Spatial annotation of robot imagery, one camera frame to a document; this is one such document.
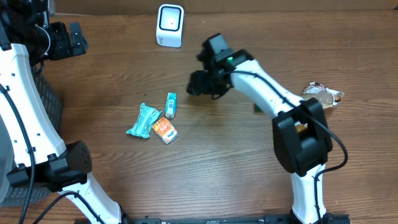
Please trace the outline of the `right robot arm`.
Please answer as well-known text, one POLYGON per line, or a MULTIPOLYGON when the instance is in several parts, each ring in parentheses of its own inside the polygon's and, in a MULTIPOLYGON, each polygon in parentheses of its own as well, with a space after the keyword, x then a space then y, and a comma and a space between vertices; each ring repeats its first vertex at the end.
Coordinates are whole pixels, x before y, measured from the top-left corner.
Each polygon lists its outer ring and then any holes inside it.
POLYGON ((292 179, 293 219, 324 221, 322 172, 333 146, 320 102, 285 89, 246 50, 231 49, 221 34, 204 41, 197 59, 203 70, 191 73, 187 93, 216 100, 234 88, 249 97, 272 120, 275 155, 292 179))

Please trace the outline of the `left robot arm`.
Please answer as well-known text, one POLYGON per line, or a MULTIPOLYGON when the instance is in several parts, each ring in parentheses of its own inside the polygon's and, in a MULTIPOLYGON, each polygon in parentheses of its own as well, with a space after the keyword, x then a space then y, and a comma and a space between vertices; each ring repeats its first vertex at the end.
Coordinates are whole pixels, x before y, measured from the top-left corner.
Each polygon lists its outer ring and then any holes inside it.
POLYGON ((1 2, 1 206, 28 206, 52 192, 87 223, 127 223, 92 173, 86 144, 60 137, 62 102, 43 76, 46 60, 86 53, 79 23, 50 22, 45 0, 1 2))

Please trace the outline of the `brown nut snack bag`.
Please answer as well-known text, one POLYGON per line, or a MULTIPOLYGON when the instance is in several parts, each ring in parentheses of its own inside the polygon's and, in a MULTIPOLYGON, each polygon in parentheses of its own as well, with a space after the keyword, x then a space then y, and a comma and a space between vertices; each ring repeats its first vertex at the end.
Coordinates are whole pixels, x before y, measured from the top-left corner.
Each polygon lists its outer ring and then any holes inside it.
POLYGON ((332 108, 340 103, 344 96, 343 92, 332 90, 318 82, 310 82, 302 92, 302 98, 309 100, 317 99, 323 109, 332 108))

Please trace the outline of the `small teal white carton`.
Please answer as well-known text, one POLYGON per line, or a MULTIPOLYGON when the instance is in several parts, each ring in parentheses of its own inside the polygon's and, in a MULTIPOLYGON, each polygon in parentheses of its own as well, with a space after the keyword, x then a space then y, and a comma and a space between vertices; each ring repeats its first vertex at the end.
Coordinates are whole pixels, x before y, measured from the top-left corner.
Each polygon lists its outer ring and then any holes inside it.
POLYGON ((177 94, 169 92, 165 102, 165 117, 167 119, 174 119, 177 110, 177 94))

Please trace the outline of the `green lid jar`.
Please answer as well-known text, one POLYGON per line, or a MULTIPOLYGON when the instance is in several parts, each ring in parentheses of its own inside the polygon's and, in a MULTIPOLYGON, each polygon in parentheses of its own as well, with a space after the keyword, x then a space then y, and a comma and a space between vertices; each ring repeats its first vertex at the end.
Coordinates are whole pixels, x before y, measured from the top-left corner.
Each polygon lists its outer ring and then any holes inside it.
POLYGON ((254 111, 262 113, 262 110, 260 109, 260 107, 258 107, 258 105, 254 105, 254 111))

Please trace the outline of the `teal snack bar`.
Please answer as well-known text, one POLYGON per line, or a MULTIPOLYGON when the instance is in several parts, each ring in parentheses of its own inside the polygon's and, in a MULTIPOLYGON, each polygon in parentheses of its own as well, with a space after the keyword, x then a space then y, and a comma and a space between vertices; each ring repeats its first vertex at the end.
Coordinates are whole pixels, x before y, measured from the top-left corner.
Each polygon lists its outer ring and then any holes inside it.
POLYGON ((137 136, 140 138, 150 138, 150 131, 153 124, 159 119, 162 110, 157 110, 145 103, 141 103, 139 108, 139 115, 132 128, 126 131, 126 134, 137 136))

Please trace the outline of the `orange snack packet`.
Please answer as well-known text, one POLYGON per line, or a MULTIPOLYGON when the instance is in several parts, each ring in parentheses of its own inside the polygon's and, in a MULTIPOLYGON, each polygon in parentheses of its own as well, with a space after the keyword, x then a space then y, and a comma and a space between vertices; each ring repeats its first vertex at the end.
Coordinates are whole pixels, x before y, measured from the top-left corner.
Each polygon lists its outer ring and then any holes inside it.
POLYGON ((165 117, 162 117, 156 121, 153 124, 152 129, 165 144, 169 144, 178 138, 178 131, 165 117))

